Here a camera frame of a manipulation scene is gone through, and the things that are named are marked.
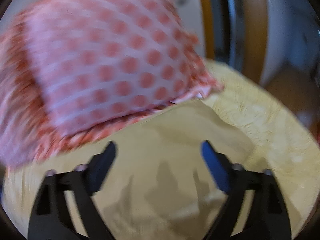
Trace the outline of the yellow patterned bedspread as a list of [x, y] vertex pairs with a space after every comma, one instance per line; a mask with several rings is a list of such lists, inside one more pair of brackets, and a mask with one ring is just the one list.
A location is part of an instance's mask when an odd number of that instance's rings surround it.
[[[240, 163], [251, 171], [271, 169], [284, 195], [296, 237], [308, 221], [319, 193], [319, 146], [312, 134], [276, 98], [225, 64], [207, 61], [208, 70], [225, 87], [217, 94], [199, 101], [210, 107], [222, 121], [245, 133], [254, 150]], [[21, 234], [27, 235], [29, 216], [36, 193], [46, 171], [67, 172], [89, 161], [120, 130], [146, 118], [107, 122], [81, 132], [62, 142], [53, 155], [38, 155], [27, 165], [9, 170], [4, 179], [2, 205]]]

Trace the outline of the beige khaki pants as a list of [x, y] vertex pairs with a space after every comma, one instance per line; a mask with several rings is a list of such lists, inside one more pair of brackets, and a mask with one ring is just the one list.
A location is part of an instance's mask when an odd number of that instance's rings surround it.
[[116, 159], [94, 196], [116, 239], [201, 239], [225, 201], [201, 156], [208, 140], [234, 163], [251, 139], [199, 101], [171, 107], [113, 134]]

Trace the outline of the pink polka dot pillow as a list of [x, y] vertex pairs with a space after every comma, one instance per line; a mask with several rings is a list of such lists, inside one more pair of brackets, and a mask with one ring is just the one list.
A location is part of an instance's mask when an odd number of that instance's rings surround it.
[[103, 139], [223, 89], [173, 0], [38, 0], [1, 35], [1, 163]]

